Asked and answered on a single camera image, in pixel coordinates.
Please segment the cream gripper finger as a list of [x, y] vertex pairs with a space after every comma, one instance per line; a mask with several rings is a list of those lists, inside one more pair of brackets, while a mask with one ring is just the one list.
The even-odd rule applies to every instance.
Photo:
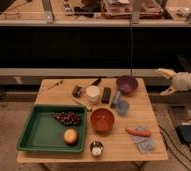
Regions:
[[168, 96], [168, 95], [171, 95], [171, 94], [175, 93], [176, 91], [177, 91], [176, 88], [174, 88], [173, 86], [169, 86], [169, 88], [164, 90], [164, 91], [162, 91], [160, 93], [160, 95], [161, 96]]
[[156, 72], [165, 77], [166, 79], [170, 79], [176, 75], [176, 72], [174, 70], [165, 68], [158, 68]]

